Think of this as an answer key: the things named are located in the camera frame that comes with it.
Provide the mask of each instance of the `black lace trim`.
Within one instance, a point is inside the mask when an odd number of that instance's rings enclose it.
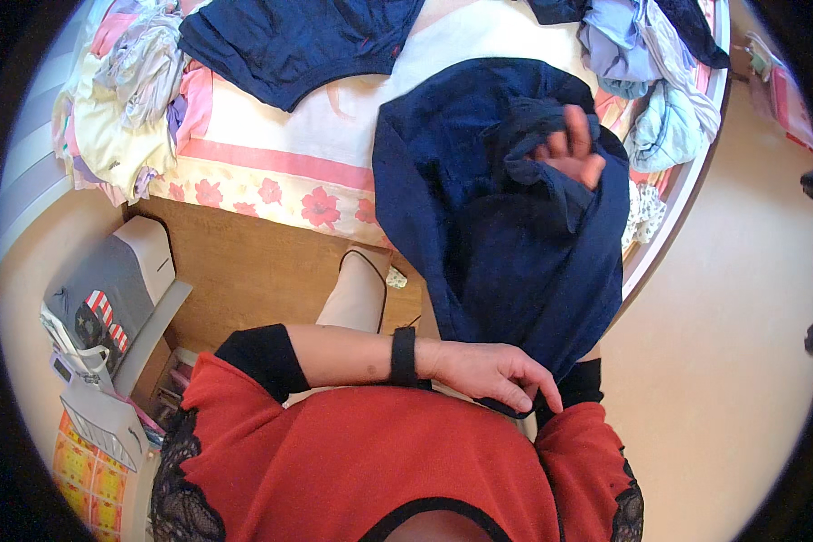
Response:
[[[626,458],[623,459],[623,471],[632,481],[615,499],[617,512],[611,523],[611,542],[640,542],[644,533],[644,499]]]
[[[202,452],[193,430],[196,410],[179,409],[172,417],[160,452],[162,462],[153,479],[151,522],[153,538],[178,542],[226,540],[223,518],[206,501],[196,484],[184,479],[181,463]]]

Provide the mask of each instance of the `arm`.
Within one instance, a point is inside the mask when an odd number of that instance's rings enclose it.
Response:
[[[216,356],[284,402],[321,386],[384,383],[391,374],[392,338],[324,325],[274,325],[236,331]],[[554,379],[521,349],[417,338],[415,369],[471,397],[492,397],[525,412],[538,389],[563,409]]]

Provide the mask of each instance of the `leg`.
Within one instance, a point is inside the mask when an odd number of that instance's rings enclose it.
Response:
[[[351,245],[342,260],[337,285],[328,295],[316,323],[378,333],[382,311],[385,309],[387,288],[385,277],[388,274],[391,257],[391,251],[383,252],[382,249],[373,251]],[[300,394],[292,394],[283,406],[292,406],[325,389],[329,388],[314,388]]]

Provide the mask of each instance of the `bedsheet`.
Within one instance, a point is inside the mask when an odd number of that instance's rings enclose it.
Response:
[[[379,105],[448,66],[485,56],[546,61],[585,81],[603,124],[621,140],[626,136],[638,101],[598,89],[596,75],[581,62],[578,27],[541,26],[525,2],[426,0],[391,76],[334,81],[308,94],[292,114],[215,79],[206,135],[189,141],[177,167],[152,180],[150,193],[391,246],[374,212],[371,152]],[[668,173],[632,172],[636,182],[657,186]]]

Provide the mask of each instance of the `wrist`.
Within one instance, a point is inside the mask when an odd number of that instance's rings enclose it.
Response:
[[[415,374],[421,380],[434,380],[439,373],[439,347],[442,341],[417,336],[415,338]]]

